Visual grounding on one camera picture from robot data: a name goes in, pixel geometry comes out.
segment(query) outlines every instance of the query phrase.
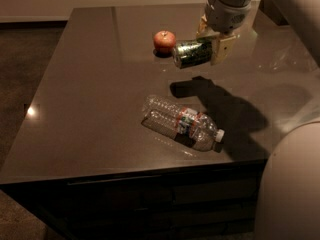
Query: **apple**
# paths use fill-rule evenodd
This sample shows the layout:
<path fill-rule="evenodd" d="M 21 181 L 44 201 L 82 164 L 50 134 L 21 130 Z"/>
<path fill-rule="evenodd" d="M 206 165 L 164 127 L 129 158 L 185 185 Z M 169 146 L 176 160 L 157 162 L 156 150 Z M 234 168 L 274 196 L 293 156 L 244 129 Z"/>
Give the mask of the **apple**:
<path fill-rule="evenodd" d="M 161 54 L 170 54 L 172 48 L 176 45 L 175 35 L 166 30 L 162 30 L 153 37 L 154 48 Z"/>

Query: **plastic bottle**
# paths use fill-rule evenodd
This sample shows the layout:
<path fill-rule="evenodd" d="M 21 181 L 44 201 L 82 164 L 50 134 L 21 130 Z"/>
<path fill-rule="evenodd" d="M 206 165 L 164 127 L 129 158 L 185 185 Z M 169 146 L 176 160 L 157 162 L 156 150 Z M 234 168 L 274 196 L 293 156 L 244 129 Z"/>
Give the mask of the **plastic bottle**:
<path fill-rule="evenodd" d="M 177 134 L 188 136 L 194 140 L 192 148 L 195 150 L 211 150 L 224 135 L 224 131 L 218 129 L 206 114 L 157 95 L 147 97 L 142 111 L 144 126 L 171 139 Z"/>

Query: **can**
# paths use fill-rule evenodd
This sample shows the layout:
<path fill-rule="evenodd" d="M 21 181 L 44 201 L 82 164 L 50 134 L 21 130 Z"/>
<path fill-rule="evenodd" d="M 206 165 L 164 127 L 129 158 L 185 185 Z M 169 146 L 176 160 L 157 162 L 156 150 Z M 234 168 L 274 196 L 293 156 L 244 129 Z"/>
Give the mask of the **can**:
<path fill-rule="evenodd" d="M 211 60 L 211 40 L 198 42 L 186 40 L 178 42 L 172 50 L 174 64 L 182 69 L 206 63 Z"/>

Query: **white bottle cap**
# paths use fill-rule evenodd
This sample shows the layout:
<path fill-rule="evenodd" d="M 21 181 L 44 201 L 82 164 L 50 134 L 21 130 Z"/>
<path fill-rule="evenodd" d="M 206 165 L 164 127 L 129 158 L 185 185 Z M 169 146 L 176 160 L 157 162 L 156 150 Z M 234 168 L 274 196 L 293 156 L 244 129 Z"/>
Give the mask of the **white bottle cap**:
<path fill-rule="evenodd" d="M 215 141 L 216 142 L 221 142 L 223 136 L 224 136 L 224 130 L 219 129 L 217 131 L 217 135 L 216 135 Z"/>

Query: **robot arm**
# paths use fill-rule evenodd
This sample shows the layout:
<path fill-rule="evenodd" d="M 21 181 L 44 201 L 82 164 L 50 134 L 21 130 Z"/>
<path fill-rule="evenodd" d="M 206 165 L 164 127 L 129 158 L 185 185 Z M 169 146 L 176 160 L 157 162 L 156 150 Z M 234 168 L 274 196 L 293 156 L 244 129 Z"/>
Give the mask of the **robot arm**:
<path fill-rule="evenodd" d="M 310 54 L 320 65 L 320 0 L 273 0 L 296 31 Z M 223 34 L 215 46 L 220 62 L 232 47 L 232 31 L 242 25 L 250 10 L 251 0 L 208 0 L 202 21 L 214 31 Z"/>

